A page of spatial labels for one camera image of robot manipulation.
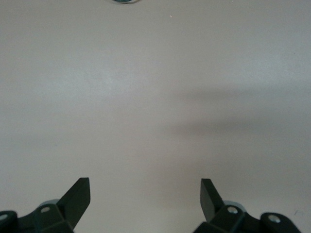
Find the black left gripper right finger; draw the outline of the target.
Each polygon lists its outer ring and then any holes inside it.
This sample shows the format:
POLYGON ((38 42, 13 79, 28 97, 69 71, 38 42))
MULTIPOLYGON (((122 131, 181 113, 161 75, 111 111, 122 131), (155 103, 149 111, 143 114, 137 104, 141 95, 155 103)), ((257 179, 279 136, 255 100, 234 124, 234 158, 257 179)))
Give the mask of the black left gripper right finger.
POLYGON ((210 179, 201 180, 200 204, 206 220, 198 226, 196 233, 301 232, 282 214, 266 212, 256 219, 241 208, 241 205, 223 201, 210 179))

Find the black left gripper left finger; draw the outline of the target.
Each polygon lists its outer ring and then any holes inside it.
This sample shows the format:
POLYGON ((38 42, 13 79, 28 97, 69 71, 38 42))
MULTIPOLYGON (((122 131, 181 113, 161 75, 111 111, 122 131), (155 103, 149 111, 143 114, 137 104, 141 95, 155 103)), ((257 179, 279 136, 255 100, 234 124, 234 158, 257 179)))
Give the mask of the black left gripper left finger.
POLYGON ((90 204, 89 178, 79 178, 60 199, 40 204, 18 217, 12 210, 1 211, 2 233, 72 233, 90 204))

